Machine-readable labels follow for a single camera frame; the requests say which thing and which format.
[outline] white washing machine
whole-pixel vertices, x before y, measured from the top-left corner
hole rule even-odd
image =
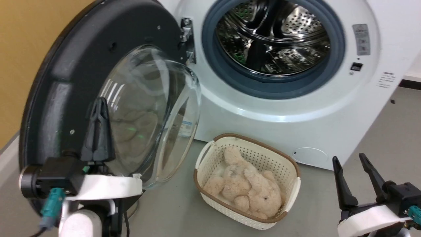
[[[329,170],[333,156],[349,158],[421,47],[417,0],[160,2],[192,20],[196,139],[238,133]]]
[[[331,158],[345,163],[420,51],[420,7],[418,0],[95,1],[63,30],[36,75],[20,168],[90,146],[89,115],[103,97],[116,143],[108,166],[141,173],[146,184],[174,174],[194,135],[237,133],[332,169]]]

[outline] metal hinge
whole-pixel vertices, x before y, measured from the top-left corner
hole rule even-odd
[[[187,61],[186,65],[190,63],[196,64],[196,51],[195,51],[195,35],[193,33],[193,21],[190,18],[181,19],[181,30],[183,35],[181,41],[186,44]]]

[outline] stuffed animal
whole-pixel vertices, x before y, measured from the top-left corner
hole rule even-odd
[[[204,190],[215,197],[221,193],[237,209],[256,217],[267,219],[276,215],[285,201],[285,194],[273,173],[268,170],[259,173],[234,146],[227,147],[224,156],[228,166],[223,177],[210,177]]]

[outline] stainless steel drum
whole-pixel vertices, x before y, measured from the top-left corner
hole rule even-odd
[[[327,33],[316,16],[286,0],[251,0],[219,21],[224,51],[254,73],[283,77],[319,64],[330,51]]]

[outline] laundry basket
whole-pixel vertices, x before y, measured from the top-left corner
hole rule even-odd
[[[223,198],[210,195],[203,189],[211,176],[223,173],[226,167],[224,150],[232,145],[237,147],[244,159],[259,171],[272,171],[281,191],[286,192],[286,202],[274,217],[266,220],[255,217],[229,205]],[[222,134],[205,145],[196,161],[194,180],[204,201],[211,207],[240,223],[260,230],[271,228],[287,215],[301,185],[298,165],[289,156],[261,142],[237,134]]]

